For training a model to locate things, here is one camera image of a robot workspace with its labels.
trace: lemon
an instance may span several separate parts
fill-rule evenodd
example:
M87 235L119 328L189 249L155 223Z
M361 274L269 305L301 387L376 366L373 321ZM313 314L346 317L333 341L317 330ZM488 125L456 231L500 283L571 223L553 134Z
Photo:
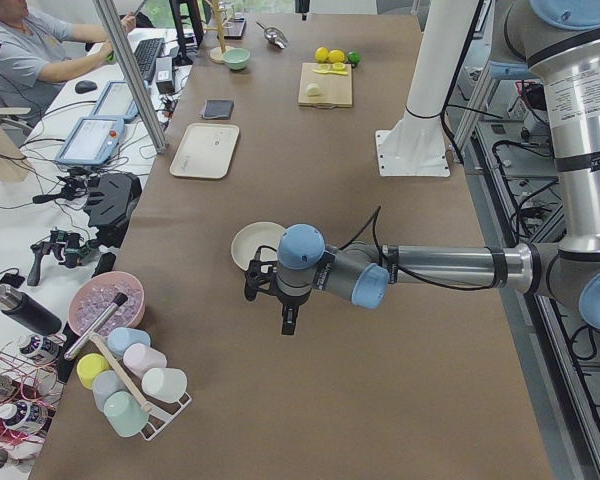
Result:
M327 47L320 47L316 50L316 62L324 63L329 58L329 49Z
M329 62L338 63L344 62L344 59L347 58L342 50L331 50L329 52Z

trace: computer mouse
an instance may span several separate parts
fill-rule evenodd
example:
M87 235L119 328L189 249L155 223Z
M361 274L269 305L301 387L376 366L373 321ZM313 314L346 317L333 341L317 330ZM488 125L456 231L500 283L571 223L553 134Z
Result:
M78 83L76 83L76 93L87 93L97 88L98 84L96 82L92 82L91 80L80 80Z

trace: green cup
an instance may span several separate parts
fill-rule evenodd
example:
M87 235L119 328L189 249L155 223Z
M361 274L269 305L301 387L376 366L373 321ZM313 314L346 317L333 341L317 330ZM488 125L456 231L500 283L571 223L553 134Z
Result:
M116 392L104 404L104 415L121 437L132 437L140 433L149 421L149 413L129 392Z

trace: wooden stand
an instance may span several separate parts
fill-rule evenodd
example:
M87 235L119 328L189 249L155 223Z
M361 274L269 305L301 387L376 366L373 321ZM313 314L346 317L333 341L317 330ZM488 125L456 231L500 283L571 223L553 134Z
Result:
M218 32L218 40L220 41L220 46L216 47L209 52L209 57L215 63L224 63L224 59L222 58L224 52L232 49L225 44L224 41L224 26L231 19L231 17L227 16L224 20L222 20L222 12L220 11L220 5L218 0L204 0L213 10L213 18L215 19L216 26L215 27L207 27L207 30L215 30Z

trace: black water bottle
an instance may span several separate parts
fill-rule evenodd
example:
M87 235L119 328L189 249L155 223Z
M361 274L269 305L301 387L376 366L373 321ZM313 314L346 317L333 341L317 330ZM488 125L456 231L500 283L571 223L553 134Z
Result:
M40 335L52 335L62 328L62 321L58 317L11 285L0 283L0 310Z

